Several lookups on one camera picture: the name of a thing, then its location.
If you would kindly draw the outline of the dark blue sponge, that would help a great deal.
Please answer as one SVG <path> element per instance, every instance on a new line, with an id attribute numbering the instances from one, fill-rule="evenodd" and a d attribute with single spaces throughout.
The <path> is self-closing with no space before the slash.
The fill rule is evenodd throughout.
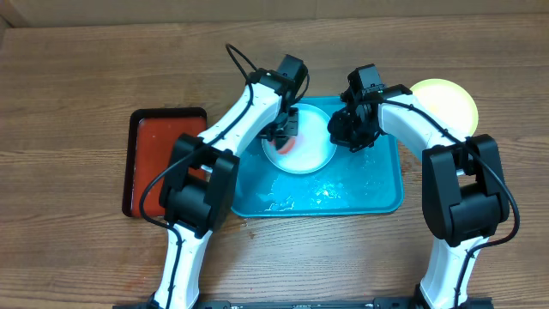
<path id="1" fill-rule="evenodd" d="M 280 155 L 287 154 L 295 145 L 295 136 L 284 136 L 274 140 L 274 148 Z"/>

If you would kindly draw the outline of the light blue plate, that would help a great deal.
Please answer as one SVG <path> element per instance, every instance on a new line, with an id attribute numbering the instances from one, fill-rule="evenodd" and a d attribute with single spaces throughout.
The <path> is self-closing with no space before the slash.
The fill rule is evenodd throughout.
<path id="1" fill-rule="evenodd" d="M 267 158 L 280 170 L 294 174 L 313 173 L 326 166 L 336 151 L 327 130 L 330 116 L 320 108 L 298 103 L 296 142 L 287 154 L 278 154 L 273 143 L 262 140 Z"/>

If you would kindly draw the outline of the green plate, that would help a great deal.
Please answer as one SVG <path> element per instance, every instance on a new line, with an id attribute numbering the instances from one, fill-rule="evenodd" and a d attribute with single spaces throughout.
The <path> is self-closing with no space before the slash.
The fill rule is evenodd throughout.
<path id="1" fill-rule="evenodd" d="M 444 79 L 427 79 L 411 87 L 418 101 L 451 128 L 472 136 L 479 114 L 472 96 L 460 85 Z"/>

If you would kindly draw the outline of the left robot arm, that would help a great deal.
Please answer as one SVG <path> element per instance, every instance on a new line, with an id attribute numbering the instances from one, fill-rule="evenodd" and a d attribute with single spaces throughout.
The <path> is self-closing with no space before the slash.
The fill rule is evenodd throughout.
<path id="1" fill-rule="evenodd" d="M 232 108 L 198 136 L 181 135 L 155 183 L 165 209 L 168 247 L 162 279 L 148 308 L 191 308 L 199 295 L 205 251 L 232 207 L 241 154 L 257 138 L 287 150 L 298 133 L 299 89 L 308 69 L 287 55 L 277 70 L 255 69 Z"/>

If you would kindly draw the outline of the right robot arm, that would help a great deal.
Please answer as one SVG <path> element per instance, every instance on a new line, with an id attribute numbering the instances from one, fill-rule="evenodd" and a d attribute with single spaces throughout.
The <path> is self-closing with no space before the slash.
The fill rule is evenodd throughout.
<path id="1" fill-rule="evenodd" d="M 474 136 L 476 106 L 459 91 L 386 86 L 374 64 L 353 70 L 341 93 L 344 106 L 328 124 L 330 141 L 358 152 L 382 135 L 395 137 L 422 167 L 422 213 L 434 240 L 427 271 L 409 308 L 491 308 L 468 296 L 480 251 L 500 245 L 498 225 L 516 213 L 504 182 L 498 145 Z"/>

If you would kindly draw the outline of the blue plastic tray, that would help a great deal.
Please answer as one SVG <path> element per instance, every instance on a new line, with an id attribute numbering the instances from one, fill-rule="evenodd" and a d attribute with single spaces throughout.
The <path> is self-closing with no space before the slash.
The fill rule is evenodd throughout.
<path id="1" fill-rule="evenodd" d="M 344 105 L 336 96 L 309 97 L 330 117 Z M 336 146 L 329 163 L 306 174 L 280 170 L 255 139 L 240 157 L 232 210 L 243 217 L 382 214 L 396 210 L 404 198 L 397 141 L 380 136 L 356 153 Z"/>

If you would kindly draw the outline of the black tray with red water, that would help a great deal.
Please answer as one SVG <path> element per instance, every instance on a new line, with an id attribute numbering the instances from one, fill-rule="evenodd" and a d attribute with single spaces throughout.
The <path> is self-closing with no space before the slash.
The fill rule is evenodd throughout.
<path id="1" fill-rule="evenodd" d="M 122 212 L 139 217 L 139 198 L 147 182 L 169 163 L 182 134 L 197 136 L 207 128 L 201 107 L 139 109 L 130 116 Z"/>

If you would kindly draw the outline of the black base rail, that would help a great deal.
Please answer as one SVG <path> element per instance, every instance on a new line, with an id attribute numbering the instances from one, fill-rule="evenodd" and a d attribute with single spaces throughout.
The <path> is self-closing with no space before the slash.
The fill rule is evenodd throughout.
<path id="1" fill-rule="evenodd" d="M 132 305 L 114 305 L 113 309 L 160 308 L 152 303 L 142 302 Z M 230 303 L 229 301 L 197 302 L 193 309 L 408 309 L 427 308 L 413 305 L 412 297 L 378 297 L 368 301 L 328 301 L 328 302 L 257 302 Z M 475 299 L 459 308 L 493 309 L 492 299 Z"/>

